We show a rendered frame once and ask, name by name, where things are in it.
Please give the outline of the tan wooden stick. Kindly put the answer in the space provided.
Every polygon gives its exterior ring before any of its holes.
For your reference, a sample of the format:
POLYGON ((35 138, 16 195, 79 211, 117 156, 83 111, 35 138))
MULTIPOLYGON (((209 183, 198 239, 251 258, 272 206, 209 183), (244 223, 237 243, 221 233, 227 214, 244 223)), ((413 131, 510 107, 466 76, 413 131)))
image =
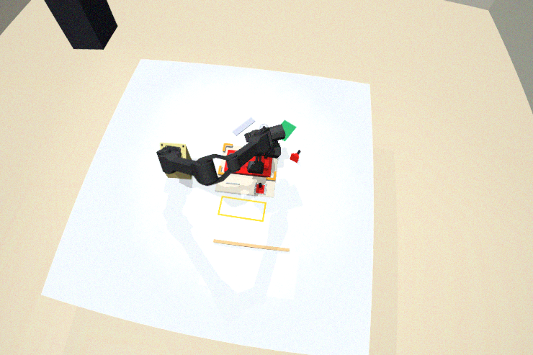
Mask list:
POLYGON ((260 248, 260 249, 273 250, 273 251, 290 251, 289 248, 262 246, 262 245, 256 245, 256 244, 250 244, 250 243, 239 243, 239 242, 222 241, 222 240, 215 240, 215 239, 213 240, 213 243, 220 243, 220 244, 232 245, 232 246, 243 246, 243 247, 249 247, 249 248, 260 248))

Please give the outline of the green flat plate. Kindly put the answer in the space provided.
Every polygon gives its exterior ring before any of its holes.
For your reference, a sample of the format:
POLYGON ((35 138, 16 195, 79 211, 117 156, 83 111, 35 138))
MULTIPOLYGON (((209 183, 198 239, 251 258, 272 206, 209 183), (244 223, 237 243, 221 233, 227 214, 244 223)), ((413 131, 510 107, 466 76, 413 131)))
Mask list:
POLYGON ((286 141, 286 139, 288 139, 288 137, 292 134, 292 132, 295 130, 296 126, 294 126, 293 124, 291 124, 290 122, 288 122, 287 120, 284 120, 282 122, 282 126, 284 128, 284 131, 285 131, 285 139, 282 139, 283 141, 286 141))

